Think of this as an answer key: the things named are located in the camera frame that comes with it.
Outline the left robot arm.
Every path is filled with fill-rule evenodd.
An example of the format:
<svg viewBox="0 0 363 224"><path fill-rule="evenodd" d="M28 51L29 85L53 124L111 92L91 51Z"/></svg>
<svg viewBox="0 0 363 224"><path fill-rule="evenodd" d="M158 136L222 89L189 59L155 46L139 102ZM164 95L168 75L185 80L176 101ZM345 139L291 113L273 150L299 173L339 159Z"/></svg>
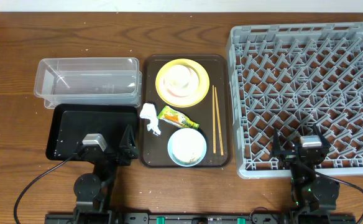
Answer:
<svg viewBox="0 0 363 224"><path fill-rule="evenodd" d="M76 207L72 223L122 222L122 215L110 210L109 200L117 168L129 166L139 156L132 126L126 126L115 147L110 147L102 134L87 134L76 155L92 163L94 169L75 181Z"/></svg>

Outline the green yellow snack wrapper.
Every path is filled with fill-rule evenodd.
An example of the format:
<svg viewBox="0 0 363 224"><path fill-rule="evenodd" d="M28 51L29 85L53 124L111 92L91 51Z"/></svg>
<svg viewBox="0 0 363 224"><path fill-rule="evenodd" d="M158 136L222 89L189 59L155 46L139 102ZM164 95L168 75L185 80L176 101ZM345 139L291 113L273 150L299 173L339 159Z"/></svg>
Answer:
<svg viewBox="0 0 363 224"><path fill-rule="evenodd" d="M187 115L176 111L169 106L165 106L157 118L178 128L191 128L197 130L200 126L198 123L192 121Z"/></svg>

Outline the light blue bowl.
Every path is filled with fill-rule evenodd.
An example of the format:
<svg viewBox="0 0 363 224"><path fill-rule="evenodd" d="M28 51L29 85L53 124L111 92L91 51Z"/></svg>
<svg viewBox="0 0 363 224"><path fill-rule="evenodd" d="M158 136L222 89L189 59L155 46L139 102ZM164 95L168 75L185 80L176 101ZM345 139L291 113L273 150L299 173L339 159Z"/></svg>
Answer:
<svg viewBox="0 0 363 224"><path fill-rule="evenodd" d="M197 130L183 128L175 131L167 143L168 155L171 160L182 167L193 167L205 157L207 143L204 136Z"/></svg>

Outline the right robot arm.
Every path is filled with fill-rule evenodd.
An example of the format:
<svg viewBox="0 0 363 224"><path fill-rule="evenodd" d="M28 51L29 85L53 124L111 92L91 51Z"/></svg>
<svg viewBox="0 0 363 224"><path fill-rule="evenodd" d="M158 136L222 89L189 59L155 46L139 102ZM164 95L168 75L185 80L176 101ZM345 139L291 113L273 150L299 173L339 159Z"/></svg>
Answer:
<svg viewBox="0 0 363 224"><path fill-rule="evenodd" d="M271 156L279 168L290 169L291 197L296 208L280 215L279 223L330 223L329 213L336 209L340 184L315 173L330 150L330 143L313 125L313 135L302 136L293 149L281 148L278 130L274 129Z"/></svg>

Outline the white tissue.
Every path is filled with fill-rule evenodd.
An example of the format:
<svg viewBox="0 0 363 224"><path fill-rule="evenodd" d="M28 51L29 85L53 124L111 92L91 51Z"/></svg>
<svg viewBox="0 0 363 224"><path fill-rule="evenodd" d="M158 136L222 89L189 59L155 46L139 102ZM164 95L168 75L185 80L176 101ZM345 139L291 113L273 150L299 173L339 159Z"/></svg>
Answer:
<svg viewBox="0 0 363 224"><path fill-rule="evenodd" d="M148 132L152 131L154 135L161 135L161 130L159 129L159 119L157 117L157 111L155 105L152 103L144 103L140 111L140 118L149 120L147 125Z"/></svg>

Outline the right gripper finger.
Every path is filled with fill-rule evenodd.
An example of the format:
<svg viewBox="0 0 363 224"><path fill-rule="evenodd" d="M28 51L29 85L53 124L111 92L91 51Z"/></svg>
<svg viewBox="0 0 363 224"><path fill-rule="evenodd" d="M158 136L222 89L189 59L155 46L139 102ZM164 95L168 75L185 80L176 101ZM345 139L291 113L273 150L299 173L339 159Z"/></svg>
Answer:
<svg viewBox="0 0 363 224"><path fill-rule="evenodd" d="M272 155L272 157L276 157L277 159L285 158L285 152L283 150L281 150L281 145L280 145L277 128L273 129L273 143L272 143L271 155Z"/></svg>
<svg viewBox="0 0 363 224"><path fill-rule="evenodd" d="M313 132L319 137L319 140L321 142L321 147L327 151L329 151L331 144L328 142L328 140L321 134L321 131L317 127L316 124L312 125Z"/></svg>

